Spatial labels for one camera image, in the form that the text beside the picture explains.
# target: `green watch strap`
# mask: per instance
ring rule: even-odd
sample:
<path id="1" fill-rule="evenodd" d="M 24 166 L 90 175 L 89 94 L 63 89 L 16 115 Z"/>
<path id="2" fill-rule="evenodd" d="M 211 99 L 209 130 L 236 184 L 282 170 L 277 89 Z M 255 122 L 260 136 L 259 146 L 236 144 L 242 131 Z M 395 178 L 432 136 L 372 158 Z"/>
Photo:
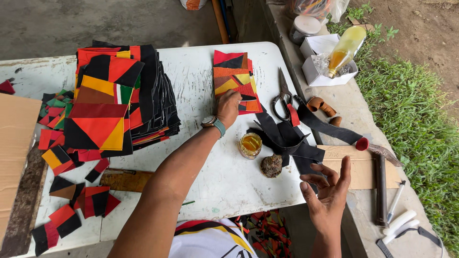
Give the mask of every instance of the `green watch strap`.
<path id="1" fill-rule="evenodd" d="M 217 129 L 220 131 L 220 134 L 221 134 L 220 138 L 222 138 L 223 135 L 226 132 L 225 125 L 220 121 L 220 119 L 218 119 L 217 117 L 215 117 L 215 118 L 216 118 L 216 120 L 215 120 L 215 122 L 213 122 L 213 125 L 215 127 L 217 127 Z"/>

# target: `white box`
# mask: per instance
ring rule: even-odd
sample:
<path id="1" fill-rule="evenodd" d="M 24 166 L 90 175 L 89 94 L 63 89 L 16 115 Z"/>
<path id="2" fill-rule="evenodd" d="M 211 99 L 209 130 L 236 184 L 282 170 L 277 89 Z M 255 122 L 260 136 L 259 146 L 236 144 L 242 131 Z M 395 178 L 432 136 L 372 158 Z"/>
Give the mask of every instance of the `white box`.
<path id="1" fill-rule="evenodd" d="M 340 36 L 338 34 L 329 34 L 321 36 L 306 37 L 303 41 L 303 44 L 300 46 L 300 51 L 303 54 L 306 61 L 304 62 L 302 69 L 306 77 L 306 81 L 309 86 L 334 86 L 334 85 L 343 85 L 346 84 L 350 79 L 352 79 L 358 72 L 357 65 L 352 60 L 347 65 L 349 66 L 349 73 L 342 75 L 340 77 L 329 78 L 328 76 L 320 75 L 317 68 L 314 65 L 313 59 L 311 56 L 322 54 L 325 52 L 332 52 Z"/>
<path id="2" fill-rule="evenodd" d="M 306 59 L 306 61 L 304 62 L 301 68 L 303 69 L 303 73 L 306 76 L 306 81 L 308 82 L 308 85 L 311 87 L 317 87 L 317 86 L 335 86 L 335 85 L 346 84 L 350 79 L 354 77 L 354 75 L 357 74 L 357 65 L 355 64 L 354 61 L 351 61 L 348 64 L 348 66 L 349 66 L 348 74 L 344 74 L 340 77 L 334 77 L 333 79 L 328 76 L 319 74 L 319 71 L 317 71 L 317 68 L 314 65 L 313 58 L 311 56 Z"/>

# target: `white plastic tube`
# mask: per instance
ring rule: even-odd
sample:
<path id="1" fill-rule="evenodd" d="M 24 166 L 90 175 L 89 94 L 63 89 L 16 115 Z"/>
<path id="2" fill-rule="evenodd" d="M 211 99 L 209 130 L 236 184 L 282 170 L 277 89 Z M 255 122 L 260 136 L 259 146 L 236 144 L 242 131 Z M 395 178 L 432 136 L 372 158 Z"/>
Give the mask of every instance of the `white plastic tube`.
<path id="1" fill-rule="evenodd" d="M 396 218 L 392 223 L 389 224 L 388 229 L 384 229 L 382 233 L 384 235 L 390 236 L 395 233 L 403 224 L 405 224 L 407 221 L 410 219 L 414 218 L 416 216 L 416 212 L 414 210 L 409 210 L 402 215 L 400 215 L 398 218 Z"/>
<path id="2" fill-rule="evenodd" d="M 413 219 L 411 220 L 410 222 L 407 222 L 405 224 L 403 224 L 400 228 L 398 228 L 398 230 L 396 230 L 392 235 L 389 235 L 389 236 L 386 236 L 385 238 L 382 239 L 382 241 L 384 242 L 384 244 L 388 244 L 390 243 L 396 236 L 398 236 L 400 233 L 402 233 L 403 231 L 405 231 L 406 229 L 409 229 L 409 228 L 412 228 L 412 227 L 415 227 L 419 225 L 419 220 L 417 219 Z"/>

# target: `concrete ledge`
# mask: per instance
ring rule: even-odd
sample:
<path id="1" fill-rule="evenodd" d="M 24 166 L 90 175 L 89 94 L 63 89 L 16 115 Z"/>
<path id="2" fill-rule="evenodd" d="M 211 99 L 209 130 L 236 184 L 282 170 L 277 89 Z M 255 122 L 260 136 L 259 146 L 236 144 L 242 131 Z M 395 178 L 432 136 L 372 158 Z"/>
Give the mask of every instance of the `concrete ledge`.
<path id="1" fill-rule="evenodd" d="M 299 51 L 299 47 L 288 39 L 288 32 L 293 20 L 284 15 L 282 6 L 265 5 L 263 10 L 274 41 L 281 49 L 289 68 L 298 95 L 305 100 L 314 95 L 320 96 L 343 117 L 342 127 L 354 130 L 367 137 L 372 144 L 384 146 L 392 151 L 386 136 L 375 125 L 373 116 L 355 80 L 352 79 L 346 85 L 340 86 L 309 87 L 301 69 L 305 59 Z M 321 33 L 327 34 L 328 31 L 324 27 Z M 346 145 L 346 143 L 322 133 L 318 133 L 316 136 L 320 138 L 317 139 L 316 137 L 316 140 L 322 141 L 324 145 Z M 409 182 L 403 169 L 398 168 L 397 171 L 403 180 Z M 409 183 L 407 186 L 396 208 L 396 216 L 406 210 L 413 209 L 417 212 L 416 219 L 420 221 L 420 226 L 435 234 L 415 191 L 409 186 Z M 396 192 L 396 189 L 387 190 L 388 205 L 391 204 Z M 375 190 L 350 190 L 348 192 L 347 207 L 341 227 L 354 257 L 385 257 L 375 244 L 378 239 L 384 236 L 382 230 L 373 223 L 375 198 Z M 387 247 L 394 257 L 439 257 L 441 254 L 441 249 L 438 246 L 414 231 L 393 240 Z"/>

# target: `brown leather scrap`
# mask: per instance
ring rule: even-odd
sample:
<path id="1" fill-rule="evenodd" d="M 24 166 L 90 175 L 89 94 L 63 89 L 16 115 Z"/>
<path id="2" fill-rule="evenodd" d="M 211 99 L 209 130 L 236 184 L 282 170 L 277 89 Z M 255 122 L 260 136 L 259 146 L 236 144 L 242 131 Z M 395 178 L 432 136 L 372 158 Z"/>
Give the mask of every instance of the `brown leather scrap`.
<path id="1" fill-rule="evenodd" d="M 311 100 L 309 100 L 306 106 L 311 112 L 316 112 L 323 105 L 323 103 L 324 100 L 322 98 L 314 96 Z"/>
<path id="2" fill-rule="evenodd" d="M 327 114 L 328 117 L 333 117 L 334 115 L 336 115 L 336 111 L 332 107 L 330 107 L 330 105 L 325 103 L 325 101 L 322 98 L 316 96 L 312 97 L 312 99 L 309 100 L 306 106 L 312 112 L 316 112 L 318 109 L 321 109 L 325 112 L 325 114 Z"/>
<path id="3" fill-rule="evenodd" d="M 337 126 L 337 127 L 340 127 L 340 124 L 341 124 L 341 120 L 343 118 L 342 117 L 334 117 L 330 120 L 330 123 L 331 125 L 334 125 L 334 126 Z"/>

